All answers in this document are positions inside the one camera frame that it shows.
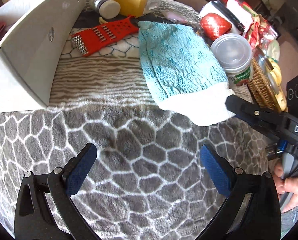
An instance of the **wicker basket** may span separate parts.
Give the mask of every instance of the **wicker basket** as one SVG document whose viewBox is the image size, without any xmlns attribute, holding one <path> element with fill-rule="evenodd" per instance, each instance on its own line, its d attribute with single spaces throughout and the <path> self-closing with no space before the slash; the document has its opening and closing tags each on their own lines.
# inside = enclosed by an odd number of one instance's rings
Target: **wicker basket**
<svg viewBox="0 0 298 240">
<path fill-rule="evenodd" d="M 254 76 L 248 83 L 250 92 L 260 107 L 266 107 L 280 113 L 281 108 L 276 100 L 275 93 L 255 58 L 252 59 L 252 64 L 254 66 Z"/>
</svg>

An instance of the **blue gripper pad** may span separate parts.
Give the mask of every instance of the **blue gripper pad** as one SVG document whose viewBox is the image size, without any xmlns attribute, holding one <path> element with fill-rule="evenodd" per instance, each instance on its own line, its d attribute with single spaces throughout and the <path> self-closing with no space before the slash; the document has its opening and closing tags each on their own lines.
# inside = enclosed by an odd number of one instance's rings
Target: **blue gripper pad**
<svg viewBox="0 0 298 240">
<path fill-rule="evenodd" d="M 91 143 L 88 143 L 84 147 L 84 149 L 78 154 L 78 156 L 74 158 L 73 161 L 78 161 L 78 163 L 66 179 L 67 196 L 72 196 L 78 193 L 83 181 L 87 177 L 96 159 L 97 148 L 94 144 Z"/>
<path fill-rule="evenodd" d="M 215 184 L 219 194 L 224 195 L 226 198 L 230 195 L 230 179 L 226 175 L 225 171 L 219 164 L 221 158 L 216 152 L 214 154 L 206 147 L 201 147 L 200 161 L 209 173 L 210 178 Z"/>
</svg>

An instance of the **yellow container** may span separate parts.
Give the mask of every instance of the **yellow container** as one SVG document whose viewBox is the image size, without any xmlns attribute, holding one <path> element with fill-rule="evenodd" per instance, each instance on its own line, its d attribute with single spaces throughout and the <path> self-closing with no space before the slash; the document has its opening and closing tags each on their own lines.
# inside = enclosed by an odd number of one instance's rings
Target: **yellow container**
<svg viewBox="0 0 298 240">
<path fill-rule="evenodd" d="M 140 17 L 144 14 L 147 0 L 114 0 L 120 4 L 120 14 L 124 16 L 135 15 Z"/>
</svg>

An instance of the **plastic cup lid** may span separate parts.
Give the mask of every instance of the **plastic cup lid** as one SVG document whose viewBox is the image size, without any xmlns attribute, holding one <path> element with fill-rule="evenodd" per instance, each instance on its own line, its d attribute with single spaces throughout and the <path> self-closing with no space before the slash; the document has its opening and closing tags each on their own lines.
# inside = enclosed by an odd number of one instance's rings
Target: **plastic cup lid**
<svg viewBox="0 0 298 240">
<path fill-rule="evenodd" d="M 251 61 L 252 50 L 248 41 L 238 34 L 225 34 L 214 41 L 211 51 L 226 72 L 244 70 Z"/>
</svg>

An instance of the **screw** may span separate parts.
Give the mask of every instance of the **screw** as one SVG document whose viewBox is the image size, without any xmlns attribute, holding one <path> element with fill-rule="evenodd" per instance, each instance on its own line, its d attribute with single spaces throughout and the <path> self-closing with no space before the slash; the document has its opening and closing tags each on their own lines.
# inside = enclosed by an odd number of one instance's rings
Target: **screw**
<svg viewBox="0 0 298 240">
<path fill-rule="evenodd" d="M 55 169 L 53 170 L 53 173 L 54 173 L 54 174 L 59 174 L 59 173 L 61 173 L 61 172 L 62 172 L 62 168 L 60 168 L 60 167 L 55 168 Z"/>
<path fill-rule="evenodd" d="M 264 175 L 267 177 L 267 178 L 271 178 L 271 174 L 268 172 L 268 171 L 266 171 L 265 173 L 264 173 Z"/>
<path fill-rule="evenodd" d="M 235 168 L 235 172 L 237 173 L 237 174 L 242 174 L 244 171 L 243 171 L 243 169 L 242 168 Z"/>
<path fill-rule="evenodd" d="M 31 171 L 27 171 L 27 172 L 24 174 L 24 176 L 25 176 L 26 178 L 29 178 L 29 177 L 31 176 Z"/>
</svg>

